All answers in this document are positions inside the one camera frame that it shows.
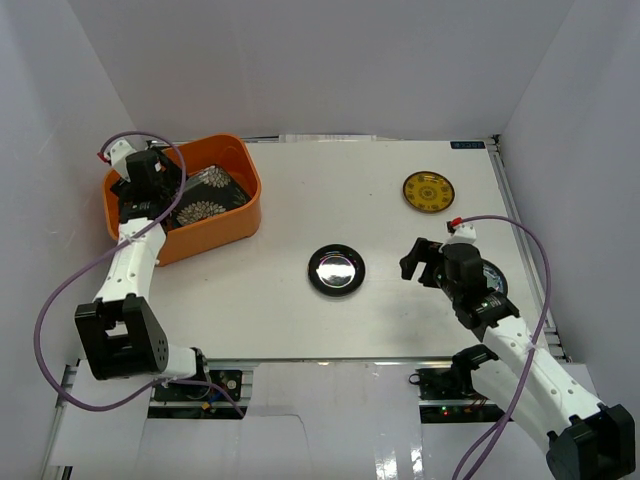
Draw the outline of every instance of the flower pattern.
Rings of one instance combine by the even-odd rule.
[[[226,208],[217,203],[199,201],[184,207],[176,217],[176,220],[178,220],[180,225],[190,225],[226,211]]]
[[[198,177],[203,183],[215,188],[226,187],[231,182],[229,174],[217,165],[205,168]]]

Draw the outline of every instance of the cable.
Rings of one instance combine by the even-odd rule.
[[[544,321],[547,318],[547,312],[549,311],[549,304],[551,301],[551,267],[549,265],[549,258],[547,257],[547,252],[542,246],[542,242],[540,241],[540,239],[538,239],[538,237],[531,230],[529,230],[527,227],[522,225],[520,222],[512,220],[508,217],[503,217],[501,215],[478,215],[476,217],[464,218],[458,223],[475,222],[477,220],[500,220],[503,222],[510,223],[511,225],[514,225],[520,228],[527,235],[529,235],[529,237],[531,237],[531,239],[534,241],[534,243],[537,245],[538,249],[540,250],[540,255],[542,256],[542,263],[544,264],[546,288],[544,293],[544,303],[542,304],[542,311],[540,312],[540,318],[538,319],[538,324],[536,325],[536,328],[533,331],[533,335],[531,336],[531,343],[533,345],[536,345],[538,343],[538,338],[542,333],[542,329],[544,328]],[[473,466],[469,469],[467,474],[464,476],[463,480],[469,480],[471,477],[473,477],[473,475],[478,471],[478,469],[482,466],[482,464],[491,454],[493,447],[495,447],[496,443],[500,439],[500,436],[502,435],[505,428],[507,427],[507,424],[509,423],[509,419],[511,418],[511,415],[513,415],[513,412],[516,409],[518,400],[520,400],[520,396],[524,391],[525,384],[527,382],[527,377],[529,376],[531,365],[533,364],[534,355],[535,355],[535,349],[532,348],[529,351],[529,354],[527,355],[524,368],[522,369],[522,375],[520,376],[520,380],[518,381],[518,386],[516,387],[516,391],[513,394],[513,398],[511,399],[511,403],[509,403],[509,407],[507,408],[507,411],[500,418],[500,420],[498,420],[489,430],[487,430],[478,440],[476,440],[476,442],[471,446],[471,448],[469,448],[469,450],[463,455],[462,459],[458,463],[458,466],[456,467],[453,473],[453,480],[457,480],[458,476],[460,475],[460,471],[462,470],[462,467],[464,466],[468,458],[471,456],[471,454],[475,451],[475,449],[478,448],[493,433],[491,440],[489,440],[489,443],[487,444],[485,449],[482,451],[482,453],[478,456],[478,459],[473,464]]]
[[[146,136],[146,137],[152,137],[152,138],[155,138],[157,140],[160,140],[161,142],[165,142],[167,145],[169,145],[176,152],[176,155],[178,156],[178,159],[180,160],[180,166],[182,167],[182,175],[181,175],[181,178],[180,178],[180,187],[178,189],[178,193],[177,193],[176,197],[174,198],[173,202],[171,202],[171,205],[169,205],[169,207],[164,212],[162,212],[162,214],[160,214],[160,216],[158,218],[156,218],[153,222],[151,222],[149,225],[147,225],[146,227],[144,227],[142,230],[140,230],[139,232],[137,232],[135,235],[133,235],[131,237],[131,240],[135,240],[136,238],[141,237],[142,235],[147,233],[149,230],[151,230],[153,227],[158,225],[165,218],[167,218],[169,216],[169,214],[171,213],[171,211],[178,205],[178,202],[181,200],[182,194],[184,193],[184,185],[185,185],[185,182],[187,180],[187,166],[186,166],[186,163],[184,161],[184,157],[182,156],[182,153],[180,152],[178,147],[176,147],[175,144],[173,144],[172,142],[170,142],[166,138],[163,138],[163,137],[161,137],[159,135],[155,135],[153,133],[144,132],[144,131],[137,131],[137,130],[126,131],[126,132],[122,132],[122,133],[119,133],[117,135],[112,136],[111,138],[109,138],[104,143],[104,145],[102,145],[102,147],[100,148],[100,152],[98,153],[98,156],[100,156],[102,158],[104,156],[104,152],[106,151],[107,147],[112,142],[114,142],[115,140],[117,140],[119,138],[122,138],[122,137],[132,136],[132,135],[141,135],[141,136]],[[105,253],[100,255],[98,258],[96,258],[95,260],[89,262],[87,265],[82,267],[76,273],[71,275],[64,282],[62,282],[53,292],[51,292],[51,295],[49,295],[49,298],[47,298],[47,300],[44,302],[44,305],[42,305],[42,308],[40,309],[40,313],[38,313],[38,318],[36,320],[36,325],[35,325],[35,328],[34,328],[34,331],[33,331],[33,350],[34,350],[34,353],[35,353],[35,356],[36,356],[36,362],[38,363],[38,367],[40,368],[40,371],[42,372],[42,375],[44,376],[45,380],[49,383],[49,385],[51,385],[51,387],[56,392],[58,392],[58,395],[60,397],[64,398],[67,402],[69,402],[70,404],[72,404],[72,405],[74,405],[74,406],[76,406],[78,408],[82,408],[83,410],[87,410],[87,411],[90,411],[90,412],[107,412],[109,410],[113,410],[115,408],[121,407],[122,405],[125,405],[126,403],[129,403],[131,400],[136,398],[138,395],[140,395],[145,390],[147,390],[147,389],[149,389],[151,387],[154,387],[156,385],[160,385],[160,384],[162,384],[162,383],[167,381],[166,379],[165,380],[163,380],[163,379],[152,380],[149,383],[147,383],[146,385],[144,385],[143,387],[141,387],[138,390],[136,390],[135,392],[133,392],[128,397],[123,398],[122,400],[120,400],[118,402],[115,402],[115,403],[112,403],[112,404],[109,404],[109,405],[89,405],[88,403],[84,403],[83,401],[78,400],[77,398],[75,398],[73,395],[71,395],[69,392],[67,392],[61,385],[59,385],[58,382],[56,382],[56,379],[51,374],[51,371],[49,370],[49,367],[47,367],[47,364],[46,364],[46,362],[44,360],[44,355],[42,353],[42,339],[41,339],[41,336],[42,336],[42,324],[44,323],[44,318],[45,318],[45,316],[47,314],[47,311],[51,307],[51,304],[54,302],[54,300],[69,285],[71,285],[73,282],[75,282],[78,278],[80,278],[82,275],[87,273],[89,270],[91,270],[96,265],[99,265],[100,263],[104,262],[105,260],[113,257],[113,255],[115,255],[118,251],[122,250],[124,247],[129,245],[129,243],[130,242],[119,243],[115,247],[113,247],[110,250],[106,251]],[[238,407],[238,405],[233,401],[233,399],[229,396],[229,394],[226,391],[224,391],[221,387],[219,387],[218,385],[215,385],[214,383],[200,382],[200,381],[197,381],[197,380],[172,380],[171,383],[178,383],[178,384],[182,384],[182,385],[209,386],[210,388],[213,388],[213,389],[219,391],[220,393],[222,393],[222,395],[227,399],[227,401],[229,403],[231,403],[231,405],[233,405],[233,407],[240,414],[240,416],[241,417],[244,416],[244,414],[242,413],[242,410],[240,410],[240,407]]]

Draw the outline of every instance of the white backdrop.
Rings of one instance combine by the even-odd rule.
[[[487,137],[573,0],[69,0],[138,127]]]
[[[576,0],[504,134],[518,208],[549,250],[561,339],[636,419],[638,45],[638,2]]]
[[[131,126],[64,1],[0,2],[0,478],[38,478],[55,392],[37,369],[32,332],[64,278],[111,244],[96,188],[96,149]],[[61,297],[47,318],[47,359],[62,378],[80,353],[75,305],[102,273]]]

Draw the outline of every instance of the gray wall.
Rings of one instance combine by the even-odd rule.
[[[501,132],[573,0],[69,0],[138,127]]]
[[[66,0],[0,2],[0,478],[37,478],[56,395],[32,332],[49,292],[112,242],[96,149],[131,121]],[[73,313],[100,272],[61,297],[46,356],[62,377],[80,352]]]
[[[576,0],[504,132],[553,313],[602,398],[640,418],[640,3]]]

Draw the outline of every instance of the floral patterned cloth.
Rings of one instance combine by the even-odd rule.
[[[175,209],[174,226],[180,227],[228,212],[245,205],[251,197],[219,165],[192,176]]]

